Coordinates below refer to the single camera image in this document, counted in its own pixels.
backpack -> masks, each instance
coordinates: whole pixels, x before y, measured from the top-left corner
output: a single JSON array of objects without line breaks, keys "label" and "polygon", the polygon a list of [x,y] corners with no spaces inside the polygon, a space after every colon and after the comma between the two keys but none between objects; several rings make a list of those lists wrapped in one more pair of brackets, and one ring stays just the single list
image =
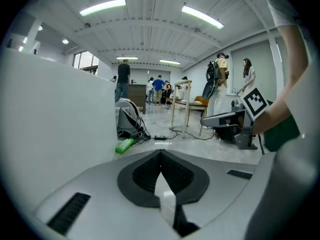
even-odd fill
[{"label": "backpack", "polygon": [[218,82],[218,79],[221,77],[221,73],[220,73],[218,63],[216,61],[209,62],[205,77],[208,82],[209,81]]}]

blue shirt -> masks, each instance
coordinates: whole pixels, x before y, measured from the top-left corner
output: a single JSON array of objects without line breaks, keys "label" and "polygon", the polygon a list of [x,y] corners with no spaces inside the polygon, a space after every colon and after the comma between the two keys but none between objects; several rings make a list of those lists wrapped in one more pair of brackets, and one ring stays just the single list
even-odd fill
[{"label": "blue shirt", "polygon": [[153,81],[152,85],[154,86],[155,91],[162,90],[162,87],[165,85],[165,81],[163,81],[161,78],[157,78]]}]

window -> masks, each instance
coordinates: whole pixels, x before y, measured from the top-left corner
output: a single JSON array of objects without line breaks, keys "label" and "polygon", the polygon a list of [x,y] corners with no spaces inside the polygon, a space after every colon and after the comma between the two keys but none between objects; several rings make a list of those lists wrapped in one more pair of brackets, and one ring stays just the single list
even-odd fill
[{"label": "window", "polygon": [[99,59],[90,52],[84,51],[74,55],[73,67],[82,69],[90,66],[97,66]]}]

black shirt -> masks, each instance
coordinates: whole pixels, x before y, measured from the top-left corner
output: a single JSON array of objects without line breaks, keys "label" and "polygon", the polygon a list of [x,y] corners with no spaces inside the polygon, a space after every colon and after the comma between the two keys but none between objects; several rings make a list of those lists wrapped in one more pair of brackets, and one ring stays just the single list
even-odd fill
[{"label": "black shirt", "polygon": [[118,66],[118,83],[128,84],[129,75],[130,75],[130,66],[128,64],[120,64]]}]

black rubber pad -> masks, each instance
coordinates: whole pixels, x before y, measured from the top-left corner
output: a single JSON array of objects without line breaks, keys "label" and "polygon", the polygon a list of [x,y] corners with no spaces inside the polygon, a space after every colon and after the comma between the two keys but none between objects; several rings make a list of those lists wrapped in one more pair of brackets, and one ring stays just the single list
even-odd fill
[{"label": "black rubber pad", "polygon": [[246,179],[246,180],[250,180],[253,175],[252,173],[238,171],[238,170],[230,170],[227,172],[227,174],[230,174],[232,176],[239,177],[242,179]]},{"label": "black rubber pad", "polygon": [[154,195],[160,173],[175,194],[176,205],[197,202],[210,183],[205,170],[159,149],[123,168],[117,184],[121,193],[135,205],[160,207],[160,200]]},{"label": "black rubber pad", "polygon": [[87,194],[76,193],[48,222],[47,226],[61,235],[65,235],[86,206],[90,197]]}]

